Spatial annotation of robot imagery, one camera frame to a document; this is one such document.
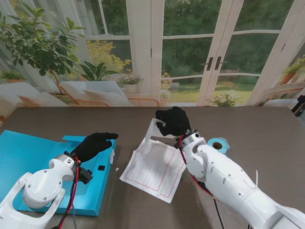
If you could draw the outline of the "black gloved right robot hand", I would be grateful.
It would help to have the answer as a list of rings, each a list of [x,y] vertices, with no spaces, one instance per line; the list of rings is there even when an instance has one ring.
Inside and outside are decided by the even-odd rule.
[[[163,136],[180,136],[191,130],[186,112],[180,107],[174,106],[168,110],[157,110],[155,112],[156,123]]]

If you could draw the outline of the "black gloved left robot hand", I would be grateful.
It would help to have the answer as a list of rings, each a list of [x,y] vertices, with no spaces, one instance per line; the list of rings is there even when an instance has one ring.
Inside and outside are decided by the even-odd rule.
[[[111,148],[111,140],[116,140],[115,133],[93,133],[87,137],[71,152],[71,156],[77,157],[81,163],[87,162],[97,156],[100,152]]]

